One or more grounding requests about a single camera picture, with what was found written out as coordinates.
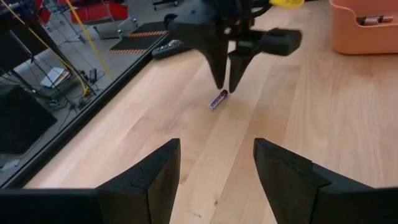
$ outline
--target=purple battery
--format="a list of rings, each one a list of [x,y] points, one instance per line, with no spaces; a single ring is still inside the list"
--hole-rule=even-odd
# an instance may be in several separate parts
[[[215,109],[219,103],[221,103],[223,101],[223,99],[225,99],[228,96],[228,91],[223,90],[221,91],[221,93],[217,96],[217,98],[215,98],[210,104],[209,107],[210,109]]]

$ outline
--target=light wood surface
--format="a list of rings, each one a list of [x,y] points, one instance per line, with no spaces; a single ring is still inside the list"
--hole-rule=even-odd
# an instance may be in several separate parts
[[[96,187],[180,138],[171,223],[275,223],[256,137],[373,187],[398,185],[398,58],[334,53],[328,10],[316,1],[260,17],[259,29],[302,29],[302,46],[255,57],[214,111],[220,91],[198,52],[151,62],[26,187]]]

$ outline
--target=orange bin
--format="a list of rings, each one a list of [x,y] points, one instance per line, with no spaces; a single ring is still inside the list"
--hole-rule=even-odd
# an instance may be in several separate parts
[[[103,22],[120,21],[129,17],[127,6],[114,2],[96,3],[76,9],[80,20],[84,24],[100,24]],[[77,23],[72,12],[70,16],[73,23]]]
[[[81,22],[84,23],[85,21],[90,20],[90,17],[88,15],[88,10],[86,7],[81,7],[81,8],[75,9],[75,11],[76,11],[76,14],[79,16]],[[73,23],[77,23],[76,17],[72,12],[70,12],[70,19]]]
[[[50,17],[51,17],[51,12],[43,7],[41,9],[39,9],[39,13],[37,14],[40,18],[40,21],[44,24],[48,24],[50,21]]]
[[[398,53],[398,0],[329,0],[331,41],[343,54]],[[361,26],[357,17],[393,16],[388,23]]]
[[[88,14],[90,15],[91,20],[104,19],[109,17],[109,13],[117,20],[124,20],[129,17],[127,13],[127,6],[123,6],[122,4],[114,3],[114,2],[105,2],[92,4],[87,7]]]

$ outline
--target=black-and-orange striped mat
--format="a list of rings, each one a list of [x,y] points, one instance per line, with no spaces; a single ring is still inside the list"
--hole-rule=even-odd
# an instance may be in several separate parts
[[[109,51],[110,54],[143,54],[166,34],[163,22],[151,22],[138,27],[129,37],[123,38]]]

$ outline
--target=yellow object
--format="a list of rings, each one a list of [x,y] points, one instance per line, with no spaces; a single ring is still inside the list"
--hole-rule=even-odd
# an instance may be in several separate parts
[[[111,72],[109,71],[109,69],[107,68],[107,66],[105,65],[104,61],[102,60],[100,53],[98,53],[97,48],[95,48],[93,41],[90,38],[90,35],[88,35],[88,32],[86,30],[86,28],[83,26],[83,23],[81,22],[79,15],[76,13],[76,10],[73,8],[72,4],[70,3],[69,0],[66,0],[71,12],[73,13],[73,15],[75,16],[77,22],[79,23],[81,29],[83,30],[83,33],[85,34],[86,38],[88,39],[88,41],[90,42],[91,48],[93,48],[95,55],[98,57],[99,62],[102,64],[102,67],[104,68],[105,74],[107,74],[112,80],[114,80]]]
[[[277,6],[295,8],[304,4],[304,0],[270,0],[269,3]]]
[[[66,63],[66,61],[64,61],[56,52],[54,52],[51,47],[44,42],[44,40],[42,40],[39,35],[37,35],[30,27],[28,27],[25,22],[8,6],[8,4],[6,4],[4,2],[4,0],[0,0],[0,2],[7,8],[8,11],[11,12],[11,14],[24,26],[26,26],[28,28],[28,30],[36,37],[36,39],[38,39],[46,48],[48,48],[51,53],[53,53],[63,64],[64,66],[66,66],[71,72],[72,74],[74,74],[77,79],[79,79],[81,87],[83,88],[83,94],[86,94],[86,92],[89,90],[89,88],[85,85],[85,83],[83,82],[83,80],[80,78],[80,76],[76,73],[76,71],[74,71],[74,69],[72,68],[72,66],[70,66],[68,63]]]

